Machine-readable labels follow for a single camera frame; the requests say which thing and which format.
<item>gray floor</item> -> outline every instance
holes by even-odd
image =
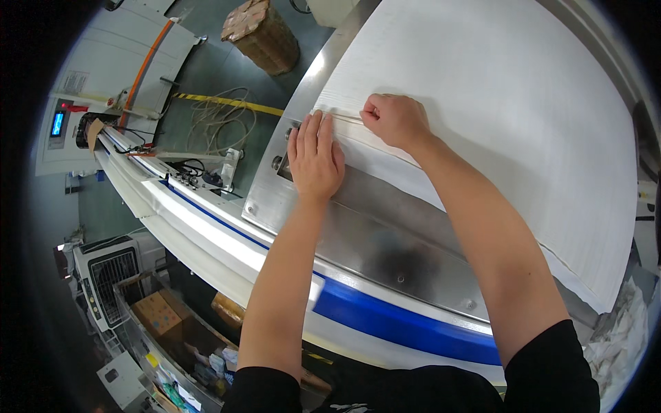
[[[180,84],[176,92],[213,96],[235,87],[246,87],[251,91],[250,102],[284,109],[333,29],[317,25],[312,15],[296,12],[288,0],[273,0],[273,6],[298,39],[301,56],[291,72],[271,77],[232,44],[220,40],[227,14],[242,3],[244,0],[178,0],[168,10],[167,17],[180,17],[179,24],[183,27],[197,36],[208,36],[208,41],[195,46],[188,56],[176,78]],[[158,147],[184,151],[191,129],[193,103],[193,100],[172,100],[159,123],[161,134],[155,141]],[[250,113],[245,113],[241,119],[248,125],[252,124]],[[236,194],[247,195],[277,123],[277,116],[257,114],[255,127],[243,146],[245,157],[239,162],[234,178]],[[207,145],[200,132],[196,130],[190,136],[191,152],[203,153],[206,150]],[[228,125],[220,133],[218,147],[231,145],[243,135],[239,124]],[[107,178],[104,182],[96,182],[93,176],[84,178],[81,185],[79,215],[80,223],[87,229],[88,241],[115,237],[141,227],[139,220],[122,204],[121,197]]]

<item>yellow floor tape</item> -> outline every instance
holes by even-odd
[[[272,108],[270,106],[264,106],[256,103],[243,102],[242,100],[233,100],[226,98],[219,98],[214,96],[202,96],[200,94],[187,94],[187,93],[175,93],[172,95],[173,98],[179,99],[188,99],[188,100],[210,100],[211,102],[220,103],[220,104],[230,104],[232,106],[246,106],[257,112],[264,112],[275,116],[282,116],[284,110]]]

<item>sticker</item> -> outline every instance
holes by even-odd
[[[79,94],[83,91],[83,87],[85,87],[88,77],[89,73],[87,72],[69,70],[62,87],[64,92],[68,94]]]

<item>brown package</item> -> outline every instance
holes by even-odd
[[[298,41],[269,0],[250,0],[232,10],[221,40],[232,42],[271,76],[292,70],[299,57]]]

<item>right hand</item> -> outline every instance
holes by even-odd
[[[434,137],[424,106],[408,96],[371,94],[360,118],[388,146],[408,153]]]

